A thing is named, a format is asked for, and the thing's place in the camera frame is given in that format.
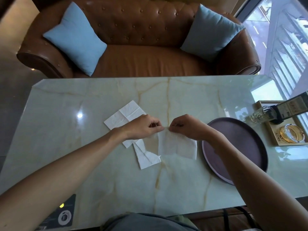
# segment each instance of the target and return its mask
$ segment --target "bottle label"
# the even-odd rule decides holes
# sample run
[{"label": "bottle label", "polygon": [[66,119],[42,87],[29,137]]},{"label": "bottle label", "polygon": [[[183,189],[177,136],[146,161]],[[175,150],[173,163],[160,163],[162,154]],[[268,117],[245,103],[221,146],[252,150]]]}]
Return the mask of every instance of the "bottle label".
[{"label": "bottle label", "polygon": [[277,108],[283,119],[287,119],[291,116],[308,111],[308,108],[301,96],[279,104],[277,105]]}]

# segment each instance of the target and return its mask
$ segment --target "hand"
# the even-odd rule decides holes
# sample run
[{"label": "hand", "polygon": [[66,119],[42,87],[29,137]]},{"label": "hand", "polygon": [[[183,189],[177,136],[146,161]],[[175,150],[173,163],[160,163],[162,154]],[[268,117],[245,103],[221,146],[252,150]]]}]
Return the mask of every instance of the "hand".
[{"label": "hand", "polygon": [[120,128],[127,140],[143,139],[164,130],[160,120],[148,114],[141,115]]},{"label": "hand", "polygon": [[188,114],[175,118],[170,124],[169,131],[180,133],[193,140],[209,140],[211,137],[215,137],[215,133],[219,133]]}]

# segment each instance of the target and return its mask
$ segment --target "light blue pillow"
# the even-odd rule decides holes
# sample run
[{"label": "light blue pillow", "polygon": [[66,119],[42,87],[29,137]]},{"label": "light blue pillow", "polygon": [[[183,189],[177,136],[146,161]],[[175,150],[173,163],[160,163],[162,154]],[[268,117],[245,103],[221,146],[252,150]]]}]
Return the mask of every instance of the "light blue pillow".
[{"label": "light blue pillow", "polygon": [[233,23],[200,4],[181,50],[213,62],[218,53],[243,29],[243,25]]},{"label": "light blue pillow", "polygon": [[89,76],[93,74],[107,47],[74,2],[66,9],[61,23],[43,36],[67,54],[76,66]]}]

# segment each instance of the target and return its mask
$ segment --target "street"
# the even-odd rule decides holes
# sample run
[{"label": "street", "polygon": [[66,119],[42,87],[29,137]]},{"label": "street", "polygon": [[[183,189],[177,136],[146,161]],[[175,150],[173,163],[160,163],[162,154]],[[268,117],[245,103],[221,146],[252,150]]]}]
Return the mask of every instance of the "street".
[{"label": "street", "polygon": [[266,47],[267,38],[269,33],[269,21],[264,16],[259,8],[249,16],[249,18],[244,22],[244,26],[249,31],[251,38],[256,46],[258,52],[260,63],[262,65],[260,74],[264,73],[265,57],[266,57]]}]

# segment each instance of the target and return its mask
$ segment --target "sofa armrest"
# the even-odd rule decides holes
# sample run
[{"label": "sofa armrest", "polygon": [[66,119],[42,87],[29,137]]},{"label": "sofa armrest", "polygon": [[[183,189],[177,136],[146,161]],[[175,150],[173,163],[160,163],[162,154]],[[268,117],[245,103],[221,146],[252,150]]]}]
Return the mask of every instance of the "sofa armrest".
[{"label": "sofa armrest", "polygon": [[43,37],[43,34],[60,23],[61,17],[47,8],[31,24],[17,58],[24,65],[42,71],[48,78],[72,78],[73,62]]},{"label": "sofa armrest", "polygon": [[256,74],[261,69],[257,51],[246,29],[218,54],[215,63],[217,75]]}]

